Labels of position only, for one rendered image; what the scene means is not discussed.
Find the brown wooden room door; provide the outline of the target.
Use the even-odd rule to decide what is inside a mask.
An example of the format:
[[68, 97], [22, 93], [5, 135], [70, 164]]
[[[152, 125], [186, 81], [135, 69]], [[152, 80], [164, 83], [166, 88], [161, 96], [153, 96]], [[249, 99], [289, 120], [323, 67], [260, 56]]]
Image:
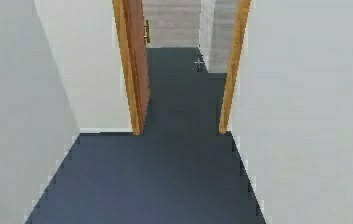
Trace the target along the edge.
[[146, 31], [142, 0], [123, 0], [126, 12], [128, 44], [131, 52], [134, 78], [140, 108], [141, 125], [144, 125], [150, 99], [148, 63], [146, 55]]

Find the light wooden door frame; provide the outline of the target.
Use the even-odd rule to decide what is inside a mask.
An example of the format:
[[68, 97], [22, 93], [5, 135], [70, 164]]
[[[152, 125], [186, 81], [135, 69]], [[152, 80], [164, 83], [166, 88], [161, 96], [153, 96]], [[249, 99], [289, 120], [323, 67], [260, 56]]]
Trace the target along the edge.
[[[144, 125], [141, 125], [139, 100], [137, 95], [137, 83], [134, 78], [133, 65], [131, 62], [131, 52], [128, 44], [128, 31], [126, 25], [126, 12], [123, 0], [111, 0], [114, 10], [114, 18], [120, 48], [121, 62], [128, 98], [128, 107], [131, 119], [131, 126], [134, 135], [141, 135]], [[221, 134], [227, 133], [232, 108], [233, 95], [237, 73], [239, 69], [240, 57], [244, 41], [245, 29], [250, 9], [251, 0], [238, 0], [237, 11], [235, 13], [232, 42], [228, 59], [228, 69], [225, 79], [225, 88], [218, 131]]]

